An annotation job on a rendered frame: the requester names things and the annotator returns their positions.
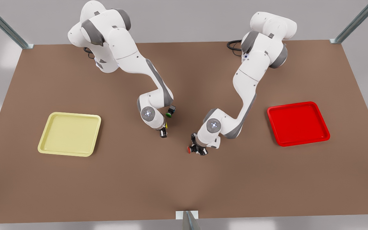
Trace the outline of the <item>pale yellow square tray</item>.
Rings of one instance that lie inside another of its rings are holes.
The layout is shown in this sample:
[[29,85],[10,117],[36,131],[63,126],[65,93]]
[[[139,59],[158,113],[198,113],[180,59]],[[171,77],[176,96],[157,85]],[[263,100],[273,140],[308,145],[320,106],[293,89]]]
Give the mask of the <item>pale yellow square tray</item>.
[[88,157],[94,152],[101,117],[53,112],[38,144],[40,153]]

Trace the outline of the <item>red square tray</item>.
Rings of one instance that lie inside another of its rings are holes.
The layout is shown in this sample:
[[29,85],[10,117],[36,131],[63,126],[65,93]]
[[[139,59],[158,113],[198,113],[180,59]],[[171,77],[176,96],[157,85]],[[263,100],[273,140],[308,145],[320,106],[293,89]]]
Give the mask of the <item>red square tray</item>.
[[267,109],[274,137],[282,147],[329,140],[330,133],[314,102],[272,106]]

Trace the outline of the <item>silver frame post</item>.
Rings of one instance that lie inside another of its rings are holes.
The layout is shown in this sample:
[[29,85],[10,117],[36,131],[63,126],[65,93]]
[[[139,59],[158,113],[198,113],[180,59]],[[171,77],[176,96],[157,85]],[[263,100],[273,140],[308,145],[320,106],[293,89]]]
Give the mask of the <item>silver frame post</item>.
[[342,44],[345,39],[355,31],[358,26],[368,17],[368,4],[357,14],[357,16],[348,24],[348,26],[336,37],[329,39],[331,44]]
[[198,211],[176,211],[176,219],[182,220],[181,230],[201,230],[197,222]]
[[0,16],[0,29],[6,33],[23,50],[33,49],[34,44],[28,44],[2,17]]

